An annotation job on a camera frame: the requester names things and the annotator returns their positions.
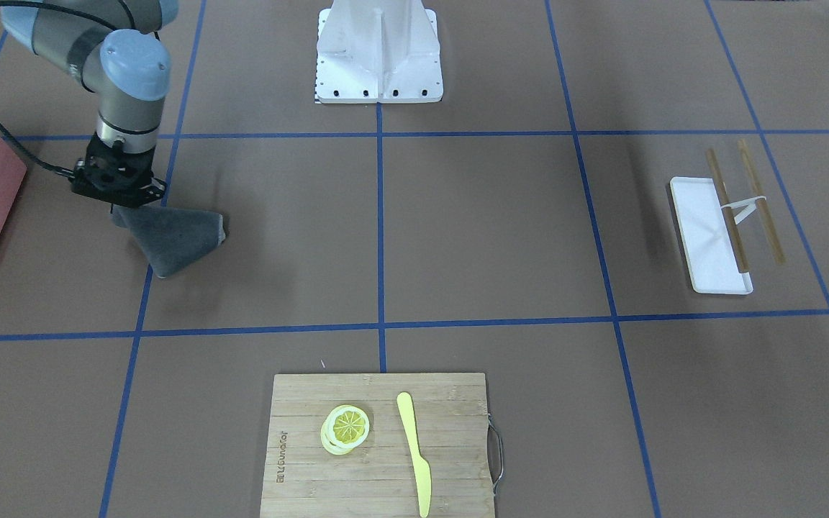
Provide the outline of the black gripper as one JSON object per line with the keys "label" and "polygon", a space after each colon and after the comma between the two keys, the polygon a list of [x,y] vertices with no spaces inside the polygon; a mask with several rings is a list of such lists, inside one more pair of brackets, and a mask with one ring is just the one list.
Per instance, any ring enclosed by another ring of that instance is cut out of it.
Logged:
{"label": "black gripper", "polygon": [[94,134],[85,155],[73,168],[71,191],[128,209],[161,200],[167,183],[155,177],[154,156],[154,147],[144,152],[127,152],[124,142],[115,140],[108,145]]}

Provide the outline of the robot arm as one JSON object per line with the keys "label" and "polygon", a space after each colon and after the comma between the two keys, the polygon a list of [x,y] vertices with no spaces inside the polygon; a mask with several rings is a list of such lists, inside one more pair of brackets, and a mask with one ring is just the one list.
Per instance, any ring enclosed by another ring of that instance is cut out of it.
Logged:
{"label": "robot arm", "polygon": [[80,196],[128,209],[153,203],[166,185],[152,171],[171,86],[171,56],[155,33],[176,1],[30,1],[4,6],[4,29],[99,99],[96,130],[70,175]]}

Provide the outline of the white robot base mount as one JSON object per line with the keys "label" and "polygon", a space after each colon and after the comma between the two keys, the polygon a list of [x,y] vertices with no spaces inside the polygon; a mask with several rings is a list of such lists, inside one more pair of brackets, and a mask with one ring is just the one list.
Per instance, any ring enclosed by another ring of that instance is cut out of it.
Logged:
{"label": "white robot base mount", "polygon": [[440,32],[421,1],[335,1],[318,14],[314,99],[435,103],[444,97]]}

